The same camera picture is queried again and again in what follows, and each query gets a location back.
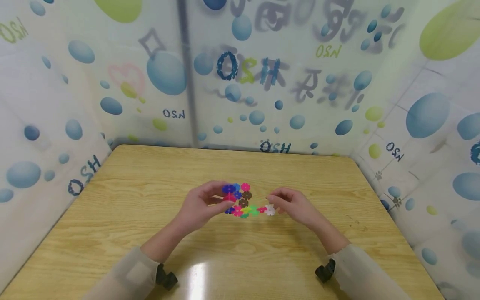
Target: hand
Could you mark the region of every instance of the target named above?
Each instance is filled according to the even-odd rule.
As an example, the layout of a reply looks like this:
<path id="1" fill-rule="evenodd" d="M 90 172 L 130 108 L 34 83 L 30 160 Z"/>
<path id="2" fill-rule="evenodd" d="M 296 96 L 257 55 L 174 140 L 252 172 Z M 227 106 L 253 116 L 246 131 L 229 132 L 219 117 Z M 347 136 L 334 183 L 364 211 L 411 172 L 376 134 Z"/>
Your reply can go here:
<path id="1" fill-rule="evenodd" d="M 172 223 L 176 224 L 184 235 L 188 235 L 202 228 L 213 216 L 232 207 L 235 202 L 222 199 L 222 187 L 226 184 L 228 182 L 209 181 L 191 189 Z"/>
<path id="2" fill-rule="evenodd" d="M 286 212 L 295 221 L 312 229 L 325 217 L 299 191 L 281 187 L 272 191 L 267 197 L 278 213 Z"/>

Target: forearm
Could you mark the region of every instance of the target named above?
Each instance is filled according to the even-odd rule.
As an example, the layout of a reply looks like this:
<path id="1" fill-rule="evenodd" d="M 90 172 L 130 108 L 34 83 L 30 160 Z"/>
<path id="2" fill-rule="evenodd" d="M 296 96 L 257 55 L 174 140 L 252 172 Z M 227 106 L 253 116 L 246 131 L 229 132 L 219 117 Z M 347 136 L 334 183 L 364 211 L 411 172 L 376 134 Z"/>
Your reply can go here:
<path id="1" fill-rule="evenodd" d="M 173 219 L 146 241 L 140 250 L 151 260 L 162 264 L 187 234 L 180 223 Z"/>
<path id="2" fill-rule="evenodd" d="M 168 259 L 185 235 L 179 223 L 170 222 L 140 248 L 134 248 L 123 257 L 84 299 L 145 299 L 155 287 L 158 265 Z"/>
<path id="3" fill-rule="evenodd" d="M 350 241 L 323 215 L 319 215 L 308 228 L 322 242 L 328 254 L 337 253 L 350 244 Z"/>
<path id="4" fill-rule="evenodd" d="M 350 241 L 323 215 L 309 228 L 335 260 L 335 279 L 353 300 L 407 300 L 408 295 L 362 249 Z"/>

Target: wooden table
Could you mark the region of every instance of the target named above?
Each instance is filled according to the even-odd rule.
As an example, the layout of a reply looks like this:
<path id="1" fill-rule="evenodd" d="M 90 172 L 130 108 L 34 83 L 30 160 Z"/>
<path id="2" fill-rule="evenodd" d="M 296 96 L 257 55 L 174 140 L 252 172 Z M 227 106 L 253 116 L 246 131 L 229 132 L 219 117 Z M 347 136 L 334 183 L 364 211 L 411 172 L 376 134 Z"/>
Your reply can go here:
<path id="1" fill-rule="evenodd" d="M 348 157 L 119 146 L 0 297 L 79 299 L 208 180 L 248 182 L 252 205 L 278 186 L 303 193 L 411 297 L 441 300 L 372 188 Z M 185 238 L 166 264 L 179 285 L 149 299 L 347 299 L 316 267 L 326 252 L 287 215 L 221 214 Z"/>

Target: black clamp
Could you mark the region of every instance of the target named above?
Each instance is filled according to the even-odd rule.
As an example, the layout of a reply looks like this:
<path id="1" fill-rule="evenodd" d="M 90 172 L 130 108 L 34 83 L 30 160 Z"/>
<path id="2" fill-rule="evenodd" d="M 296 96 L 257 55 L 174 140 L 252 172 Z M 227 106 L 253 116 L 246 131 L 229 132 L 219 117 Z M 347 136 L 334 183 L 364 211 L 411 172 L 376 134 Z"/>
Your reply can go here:
<path id="1" fill-rule="evenodd" d="M 335 272 L 335 264 L 335 261 L 330 259 L 326 266 L 321 265 L 315 270 L 315 274 L 322 283 L 325 283 L 332 278 L 333 273 Z"/>
<path id="2" fill-rule="evenodd" d="M 172 272 L 165 273 L 163 270 L 163 264 L 158 265 L 156 268 L 155 283 L 163 285 L 166 290 L 171 290 L 178 282 L 177 277 Z"/>

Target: finger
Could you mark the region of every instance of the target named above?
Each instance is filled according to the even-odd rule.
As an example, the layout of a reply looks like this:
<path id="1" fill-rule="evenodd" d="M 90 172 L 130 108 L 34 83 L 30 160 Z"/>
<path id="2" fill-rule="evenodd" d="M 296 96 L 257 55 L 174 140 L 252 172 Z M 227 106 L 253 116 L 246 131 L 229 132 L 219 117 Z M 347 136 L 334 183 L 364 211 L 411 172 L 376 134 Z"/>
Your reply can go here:
<path id="1" fill-rule="evenodd" d="M 216 216 L 225 212 L 227 209 L 231 208 L 235 202 L 233 201 L 222 201 L 221 203 L 207 207 L 210 217 Z"/>
<path id="2" fill-rule="evenodd" d="M 199 186 L 198 190 L 200 196 L 204 199 L 215 195 L 223 197 L 225 195 L 222 192 L 222 187 L 226 184 L 228 184 L 226 181 L 212 180 Z"/>
<path id="3" fill-rule="evenodd" d="M 278 197 L 278 196 L 274 196 L 274 195 L 268 195 L 267 196 L 267 200 L 269 203 L 273 204 L 274 206 L 278 206 L 280 207 L 281 209 L 283 209 L 284 211 L 288 212 L 290 209 L 293 208 L 293 204 Z"/>
<path id="4" fill-rule="evenodd" d="M 297 191 L 297 190 L 293 190 L 293 189 L 290 189 L 290 188 L 286 188 L 286 187 L 279 187 L 279 188 L 276 188 L 274 189 L 270 195 L 273 195 L 273 196 L 278 196 L 280 198 L 283 198 L 287 201 L 291 201 L 293 199 L 293 197 L 297 194 L 299 194 L 300 192 Z"/>
<path id="5" fill-rule="evenodd" d="M 207 205 L 211 205 L 211 204 L 220 203 L 223 201 L 223 199 L 219 197 L 209 197 L 209 198 L 206 198 L 204 201 Z"/>

